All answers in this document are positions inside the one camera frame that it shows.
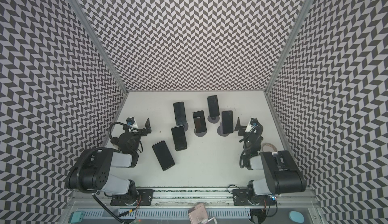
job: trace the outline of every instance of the black bracket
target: black bracket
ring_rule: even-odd
[[[133,124],[134,122],[135,122],[134,117],[127,118],[127,126],[124,126],[123,130],[125,130],[126,132],[129,132],[129,125]],[[151,134],[152,129],[151,129],[151,125],[149,124],[149,118],[147,119],[146,123],[144,124],[144,127],[145,128],[143,128],[143,129],[138,129],[140,136],[147,136],[148,134]]]
[[[246,193],[246,189],[232,189],[232,193],[233,193],[233,203],[235,206],[243,206],[243,205],[265,206],[265,202],[267,203],[267,206],[275,204],[275,202],[272,200],[272,198],[269,195],[253,196],[249,200],[248,195]]]
[[[240,117],[237,117],[237,124],[236,124],[236,127],[234,128],[234,131],[238,131],[239,136],[244,136],[245,129],[246,129],[246,125],[241,125]]]
[[[250,209],[250,221],[255,224],[263,223],[267,217],[267,212],[264,208],[262,209]]]
[[[138,189],[138,200],[140,200],[139,206],[150,206],[152,197],[154,194],[153,189]],[[112,195],[111,206],[134,206],[136,205],[136,199],[133,199],[129,195]]]

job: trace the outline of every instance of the patterned backdrop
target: patterned backdrop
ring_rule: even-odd
[[[129,90],[265,89],[304,0],[79,0]]]
[[[0,0],[0,72],[0,223],[51,223],[123,93],[65,0]]]
[[[315,0],[270,92],[331,223],[388,223],[387,2]]]

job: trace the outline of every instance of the metal bar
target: metal bar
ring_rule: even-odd
[[[108,70],[111,72],[113,78],[116,80],[118,86],[123,92],[127,92],[127,88],[124,85],[124,82],[122,81],[119,73],[116,71],[116,68],[113,65],[113,62],[109,58],[107,52],[105,51],[104,47],[102,46],[101,41],[97,37],[95,30],[93,29],[92,25],[90,24],[90,21],[88,18],[86,18],[86,15],[81,8],[81,5],[78,3],[78,0],[67,0],[69,2],[70,7],[73,9],[74,13],[77,16],[77,19],[80,21],[81,25],[84,27],[86,33],[89,35],[90,40],[93,42],[94,46],[96,47],[97,51],[102,57],[103,62],[105,63]]]
[[[128,208],[118,209],[118,213],[128,211]],[[141,219],[155,219],[155,220],[189,220],[189,208],[143,208],[141,207],[137,213],[131,212],[122,219],[133,219],[135,215]],[[104,210],[102,208],[79,208],[77,211],[85,211],[84,219],[111,219],[110,216],[103,216]],[[210,217],[218,219],[248,219],[250,218],[250,210],[240,207],[235,209],[224,208],[210,208],[206,209]]]
[[[265,99],[267,100],[269,110],[271,111],[272,118],[274,119],[275,126],[277,129],[277,132],[279,133],[279,137],[280,137],[280,140],[282,142],[283,148],[284,148],[284,150],[289,151],[291,153],[291,156],[294,158],[294,161],[296,161],[294,154],[292,154],[291,145],[288,142],[284,128],[283,128],[282,124],[280,123],[280,119],[276,113],[274,105],[272,104],[272,100],[267,93],[265,93]]]
[[[239,89],[229,89],[229,90],[222,90],[222,89],[209,89],[209,90],[130,90],[129,92],[261,92],[265,91],[264,89],[246,89],[246,90],[239,90]]]
[[[179,196],[179,197],[192,197],[192,196],[215,196],[215,197],[232,197],[232,194],[227,192],[226,188],[203,188],[203,187],[193,187],[193,188],[151,188],[154,190],[154,197],[165,197],[165,196]],[[75,191],[72,193],[72,198],[91,198],[92,194],[85,194],[82,192]],[[314,189],[311,187],[306,187],[304,192],[295,192],[295,193],[285,193],[278,198],[315,198]],[[103,193],[98,195],[99,199],[109,199],[110,197],[105,197]]]
[[[109,199],[99,198],[100,201],[108,206],[110,209],[117,209],[120,207],[110,206]],[[264,207],[264,205],[247,205],[247,206],[234,206],[232,198],[183,198],[183,199],[153,199],[151,206],[142,206],[141,208],[191,208],[197,203],[206,203],[206,208],[252,208],[252,207]],[[315,198],[278,198],[278,208],[290,208],[290,207],[306,207],[306,208],[317,208],[320,204]],[[81,198],[71,200],[65,208],[99,208],[100,205],[95,202],[92,198]]]
[[[313,224],[327,224],[321,208],[308,208]]]
[[[305,0],[302,4],[302,8],[300,9],[298,16],[296,18],[295,24],[291,29],[290,35],[287,38],[286,44],[284,45],[283,51],[280,53],[279,61],[276,63],[276,66],[274,68],[274,71],[271,75],[271,78],[268,81],[267,87],[265,88],[265,92],[269,92],[271,88],[274,86],[275,81],[280,73],[280,70],[282,69],[284,62],[286,61],[286,58],[288,56],[289,51],[291,50],[296,36],[299,33],[300,28],[303,25],[303,22],[310,10],[311,5],[313,4],[314,0]]]
[[[164,198],[164,197],[205,197],[205,198],[217,198],[225,197],[232,198],[232,194],[229,192],[154,192],[153,198]]]
[[[119,115],[120,115],[121,111],[123,110],[125,101],[127,101],[128,94],[129,94],[129,92],[126,92],[126,93],[125,93],[124,98],[123,98],[123,100],[121,101],[121,103],[120,103],[120,105],[119,105],[119,109],[117,110],[116,115],[114,116],[114,118],[113,118],[111,124],[112,124],[113,122],[116,122],[116,121],[119,119]],[[109,134],[108,134],[108,130],[107,130],[107,134],[106,134],[104,140],[102,141],[101,146],[106,146],[106,144],[108,144],[108,141],[109,141]]]

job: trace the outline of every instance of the blue circular pad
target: blue circular pad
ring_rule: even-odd
[[[302,215],[302,213],[297,211],[290,211],[288,214],[288,217],[291,221],[297,222],[297,223],[303,223],[305,222],[305,217]]]

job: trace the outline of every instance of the mounting plate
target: mounting plate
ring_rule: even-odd
[[[252,199],[248,200],[248,195],[246,194],[246,189],[232,189],[233,193],[233,203],[235,206],[243,206],[243,205],[252,205],[252,206],[264,206],[265,202],[267,202],[267,206],[269,203],[271,205],[274,205],[275,202],[273,202],[272,198],[268,195],[259,195],[259,196],[253,196]]]
[[[139,203],[139,206],[150,206],[152,197],[154,194],[153,189],[138,189],[139,192],[139,200],[141,196],[141,201]],[[111,200],[111,206],[131,206],[132,200],[130,200],[130,196],[128,195],[113,195]]]

